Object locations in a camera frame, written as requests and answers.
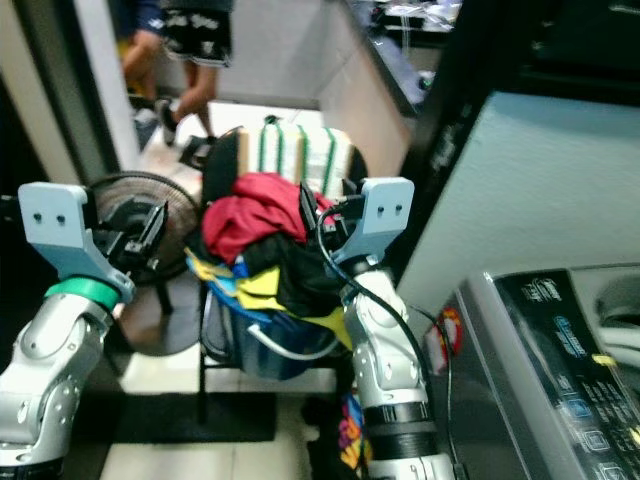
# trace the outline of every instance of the cable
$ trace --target cable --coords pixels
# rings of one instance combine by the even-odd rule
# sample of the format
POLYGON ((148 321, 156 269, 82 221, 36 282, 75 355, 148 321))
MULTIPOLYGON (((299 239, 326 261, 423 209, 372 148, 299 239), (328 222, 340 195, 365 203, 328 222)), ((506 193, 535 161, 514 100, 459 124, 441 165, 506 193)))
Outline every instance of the cable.
POLYGON ((453 433, 451 432, 451 426, 453 424, 453 415, 451 413, 451 390, 453 384, 453 370, 451 368, 451 361, 453 360, 453 349, 451 348, 451 342, 449 341, 449 334, 447 333, 446 326, 443 327, 438 323, 436 318, 425 309, 416 305, 409 305, 409 308, 414 309, 416 312, 421 313, 431 321, 431 324, 438 329, 442 339, 444 341, 445 349, 447 350, 447 440, 449 442, 449 449, 451 450, 451 456, 454 463, 460 463, 458 460, 458 451, 456 449, 455 442, 453 441, 453 433))
MULTIPOLYGON (((411 329, 409 329, 409 326, 404 321, 402 316, 391 305, 389 305, 386 301, 384 301, 382 298, 380 298, 378 295, 373 293, 368 288, 366 288, 363 285, 361 285, 360 283, 356 282, 353 277, 351 277, 344 270, 342 270, 342 268, 340 268, 340 266, 335 262, 335 260, 333 260, 333 258, 331 258, 331 255, 329 254, 329 252, 327 251, 326 247, 324 246, 324 241, 323 241, 323 238, 322 238, 322 233, 323 233, 322 232, 322 227, 323 227, 324 222, 327 219, 327 217, 329 217, 330 215, 335 215, 336 213, 340 213, 340 208, 336 208, 336 207, 339 207, 340 205, 344 205, 344 204, 339 204, 337 206, 329 207, 327 210, 325 210, 320 215, 320 218, 318 219, 318 224, 317 224, 317 227, 316 227, 316 240, 318 242, 318 246, 320 247, 320 251, 322 252, 322 256, 324 257, 325 261, 327 262, 327 265, 329 265, 329 268, 331 268, 331 270, 340 279, 342 279, 344 282, 346 282, 349 286, 351 286, 357 292, 361 293, 362 295, 365 295, 365 296, 369 297, 371 300, 376 302, 378 305, 380 305, 382 308, 384 308, 387 311, 387 313, 389 313, 389 315, 391 315, 391 317, 393 317, 393 319, 396 321, 396 323, 398 324, 398 326, 400 327, 402 332, 407 337, 407 340, 411 344, 411 348, 413 349, 413 352, 414 352, 416 358, 418 359, 418 363, 420 364, 420 369, 422 370, 423 378, 426 379, 426 376, 429 374, 428 373, 429 372, 429 368, 428 368, 428 365, 427 365, 427 360, 424 357, 424 354, 422 353, 422 349, 418 345, 418 341, 416 340, 415 336, 413 335, 413 332, 411 331, 411 329)), ((433 325, 436 328, 438 328, 438 330, 440 331, 440 334, 444 338, 445 345, 446 345, 446 348, 447 348, 447 369, 448 369, 448 378, 447 378, 447 439, 448 439, 448 442, 449 442, 449 448, 451 449, 451 456, 453 457, 453 461, 454 461, 455 464, 458 464, 459 463, 458 462, 458 452, 456 450, 456 447, 455 447, 455 444, 454 444, 454 441, 453 441, 453 436, 451 434, 451 428, 450 428, 451 427, 451 384, 452 384, 453 374, 452 374, 452 371, 451 371, 451 357, 452 357, 451 353, 452 352, 451 352, 451 345, 449 343, 449 337, 446 334, 446 332, 444 331, 444 329, 442 329, 441 326, 438 324, 438 322, 433 317, 433 315, 431 315, 430 313, 426 312, 425 310, 418 309, 416 307, 414 307, 414 309, 416 311, 422 313, 423 315, 425 315, 429 320, 431 320, 433 325)), ((428 382, 425 380, 425 390, 427 390, 427 385, 428 385, 428 382)))
POLYGON ((402 54, 409 58, 410 24, 405 14, 400 15, 400 25, 402 26, 402 54))
POLYGON ((351 276, 347 275, 345 271, 338 266, 335 260, 331 258, 331 255, 329 255, 327 248, 324 246, 324 240, 322 238, 322 226, 324 225, 324 221, 327 219, 328 216, 335 215, 337 213, 340 213, 340 209, 336 208, 336 206, 334 205, 333 207, 329 207, 327 210, 325 210, 322 213, 322 215, 320 215, 320 218, 318 219, 318 225, 316 227, 316 240, 318 242, 318 246, 320 247, 320 251, 322 252, 322 256, 324 257, 325 261, 329 265, 329 268, 331 268, 331 270, 338 277, 340 277, 341 280, 343 280, 345 283, 347 283, 350 287, 352 287, 359 293, 363 294, 366 297, 369 297, 371 300, 373 300, 382 308, 384 308, 387 311, 387 313, 389 313, 389 315, 393 317, 393 319, 396 321, 396 323, 398 324, 402 332, 407 337, 407 340, 409 340, 409 343, 411 344, 411 348, 413 349, 414 354, 418 359, 418 363, 420 364, 420 369, 422 370, 423 375, 427 375, 429 372, 429 369, 428 369, 427 361, 424 358, 424 355, 422 354, 422 349, 418 345, 418 341, 414 337, 413 333, 409 329, 409 326, 404 321, 402 316, 391 305, 389 305, 386 301, 384 301, 378 295, 376 295, 375 293, 373 293, 371 290, 364 287, 363 285, 360 285, 351 276))

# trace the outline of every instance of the red cloth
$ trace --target red cloth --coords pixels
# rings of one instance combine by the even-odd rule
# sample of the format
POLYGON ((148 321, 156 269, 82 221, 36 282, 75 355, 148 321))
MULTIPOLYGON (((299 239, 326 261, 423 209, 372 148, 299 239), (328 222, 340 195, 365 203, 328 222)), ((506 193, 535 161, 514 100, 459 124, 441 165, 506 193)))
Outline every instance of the red cloth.
MULTIPOLYGON (((212 203, 202 220, 202 237, 213 255, 232 265, 248 245, 276 232, 306 243, 300 187, 277 173, 248 173, 236 180, 232 193, 212 203)), ((320 194, 316 200, 320 210, 331 206, 320 194)))

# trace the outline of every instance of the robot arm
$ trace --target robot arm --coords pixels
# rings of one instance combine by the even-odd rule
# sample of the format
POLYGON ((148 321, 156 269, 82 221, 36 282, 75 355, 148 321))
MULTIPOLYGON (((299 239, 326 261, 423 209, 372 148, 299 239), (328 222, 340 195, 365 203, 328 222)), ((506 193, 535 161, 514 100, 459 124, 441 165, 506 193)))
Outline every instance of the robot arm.
MULTIPOLYGON (((371 479, 454 479, 448 455, 438 453, 427 372, 421 368, 415 344, 403 328, 408 315, 389 275, 377 268, 391 242, 406 228, 413 184, 402 178, 368 179, 359 197, 340 204, 336 213, 358 218, 353 233, 335 249, 329 263, 340 264, 353 280, 342 292, 345 323, 354 345, 353 366, 365 416, 366 434, 373 450, 368 465, 371 479), (365 295, 387 303, 391 313, 365 295)), ((322 246, 320 219, 317 238, 322 246)))
POLYGON ((120 269, 148 261, 167 205, 152 208, 142 234, 132 237, 88 228, 85 217, 95 216, 95 206, 81 187, 34 183, 18 197, 27 240, 62 282, 20 332, 0 375, 0 478, 57 478, 80 393, 113 323, 110 312, 133 297, 134 284, 120 269))

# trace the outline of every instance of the chair leg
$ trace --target chair leg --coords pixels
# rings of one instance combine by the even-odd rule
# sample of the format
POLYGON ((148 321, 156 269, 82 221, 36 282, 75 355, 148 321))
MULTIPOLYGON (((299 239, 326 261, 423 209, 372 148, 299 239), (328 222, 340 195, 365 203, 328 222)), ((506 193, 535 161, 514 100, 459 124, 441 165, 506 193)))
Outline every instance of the chair leg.
POLYGON ((206 385, 206 368, 205 356, 200 346, 200 365, 199 365, 199 386, 198 386, 198 423, 203 425, 207 422, 207 385, 206 385))

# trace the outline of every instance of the fan grille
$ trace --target fan grille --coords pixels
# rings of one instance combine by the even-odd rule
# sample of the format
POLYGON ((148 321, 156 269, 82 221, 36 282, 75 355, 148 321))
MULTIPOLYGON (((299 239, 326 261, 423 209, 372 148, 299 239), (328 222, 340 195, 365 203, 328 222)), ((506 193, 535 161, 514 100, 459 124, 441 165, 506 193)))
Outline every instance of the fan grille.
POLYGON ((159 175, 146 172, 123 172, 95 183, 98 218, 105 216, 122 201, 135 195, 138 198, 169 204, 165 234, 155 253, 158 265, 155 272, 137 272, 136 283, 148 284, 168 280, 186 268, 183 238, 198 225, 198 206, 179 185, 159 175))

